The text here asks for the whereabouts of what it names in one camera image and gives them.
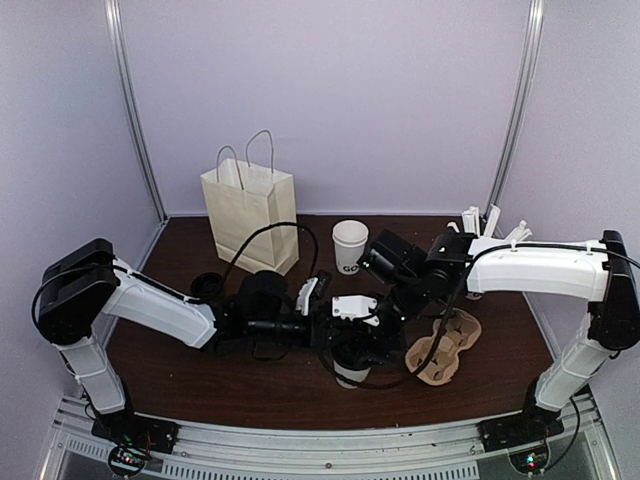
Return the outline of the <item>white paper cup stack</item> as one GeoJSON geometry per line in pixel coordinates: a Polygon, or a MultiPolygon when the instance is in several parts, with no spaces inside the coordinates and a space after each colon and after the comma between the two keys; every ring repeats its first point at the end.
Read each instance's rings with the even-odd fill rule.
{"type": "Polygon", "coordinates": [[[342,220],[332,229],[335,262],[339,273],[355,275],[359,271],[358,260],[364,252],[369,237],[368,227],[357,220],[342,220]]]}

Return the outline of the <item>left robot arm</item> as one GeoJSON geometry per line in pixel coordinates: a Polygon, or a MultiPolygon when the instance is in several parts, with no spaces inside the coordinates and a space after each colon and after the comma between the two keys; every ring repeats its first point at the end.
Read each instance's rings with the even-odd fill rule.
{"type": "Polygon", "coordinates": [[[99,315],[133,321],[204,352],[244,338],[310,346],[316,332],[311,307],[331,279],[320,270],[291,298],[282,275],[262,270],[245,277],[227,298],[220,295],[220,282],[199,279],[200,294],[192,297],[132,269],[108,240],[96,238],[45,270],[31,317],[71,367],[97,423],[121,443],[133,444],[144,424],[95,338],[92,324],[99,315]]]}

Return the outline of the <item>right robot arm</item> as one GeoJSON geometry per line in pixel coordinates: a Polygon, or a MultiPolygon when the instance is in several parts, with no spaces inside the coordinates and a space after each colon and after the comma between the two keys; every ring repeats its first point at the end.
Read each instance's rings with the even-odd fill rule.
{"type": "Polygon", "coordinates": [[[358,260],[390,285],[384,318],[420,313],[430,303],[467,293],[512,291],[586,300],[574,339],[529,386],[513,419],[519,440],[535,440],[571,397],[616,353],[639,341],[636,282],[621,234],[577,243],[511,241],[443,233],[428,251],[384,230],[358,260]]]}

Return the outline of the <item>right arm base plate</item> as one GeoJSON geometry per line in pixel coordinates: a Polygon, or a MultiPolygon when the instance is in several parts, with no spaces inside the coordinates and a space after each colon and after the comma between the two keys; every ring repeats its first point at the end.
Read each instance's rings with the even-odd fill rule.
{"type": "Polygon", "coordinates": [[[478,431],[485,452],[505,450],[518,473],[533,476],[550,463],[548,440],[562,434],[564,425],[561,420],[526,420],[518,413],[481,421],[478,431]]]}

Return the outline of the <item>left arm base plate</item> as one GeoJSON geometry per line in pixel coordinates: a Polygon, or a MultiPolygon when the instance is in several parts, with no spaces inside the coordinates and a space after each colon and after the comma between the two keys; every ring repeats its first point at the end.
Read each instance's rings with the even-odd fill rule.
{"type": "Polygon", "coordinates": [[[175,422],[134,415],[108,420],[97,415],[93,436],[109,440],[114,446],[107,455],[107,466],[119,477],[133,477],[160,461],[159,454],[171,454],[179,426],[175,422]]]}

